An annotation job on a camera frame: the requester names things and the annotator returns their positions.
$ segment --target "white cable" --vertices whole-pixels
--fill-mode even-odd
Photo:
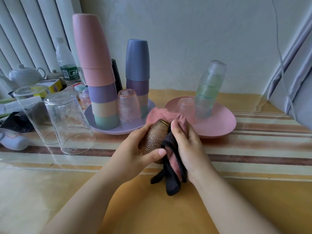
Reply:
[[[292,99],[291,99],[291,96],[288,92],[288,89],[286,88],[286,84],[285,84],[285,80],[284,80],[284,65],[283,65],[283,58],[282,58],[282,54],[280,53],[280,49],[279,49],[279,42],[278,42],[278,20],[277,20],[277,12],[276,12],[276,8],[275,8],[275,4],[274,4],[274,0],[271,0],[272,1],[272,5],[273,5],[273,8],[274,8],[274,12],[275,12],[275,21],[276,21],[276,43],[277,43],[277,50],[278,50],[278,53],[279,53],[279,56],[280,56],[280,66],[281,66],[281,74],[282,74],[282,77],[281,77],[281,80],[283,82],[283,85],[284,85],[284,88],[285,88],[285,91],[286,91],[286,94],[287,94],[287,97],[288,97],[288,100],[289,100],[289,103],[291,105],[291,110],[293,111],[293,114],[294,114],[294,119],[295,121],[297,121],[297,117],[296,117],[296,114],[295,114],[295,111],[294,111],[294,105],[292,103]]]

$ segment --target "wall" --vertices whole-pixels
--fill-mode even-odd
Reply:
[[[312,0],[274,0],[282,54]],[[279,62],[271,0],[80,0],[99,16],[125,82],[127,40],[150,49],[150,88],[196,90],[212,59],[228,64],[221,92],[263,94]]]

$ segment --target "stack of cups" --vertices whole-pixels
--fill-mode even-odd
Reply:
[[[127,89],[133,89],[140,103],[142,118],[149,113],[149,46],[146,40],[129,39],[126,54]]]
[[[112,129],[119,125],[117,91],[101,23],[96,15],[74,14],[73,27],[96,125],[102,130]]]

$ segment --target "white teapot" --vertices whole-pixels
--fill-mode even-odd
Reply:
[[[37,84],[43,80],[45,76],[45,70],[41,67],[34,69],[25,67],[23,64],[18,64],[17,69],[11,70],[8,75],[9,79],[16,82],[19,87]]]

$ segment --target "teapot lid knob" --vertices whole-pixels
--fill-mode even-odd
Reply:
[[[24,64],[18,64],[18,69],[24,69],[24,68],[25,68]]]

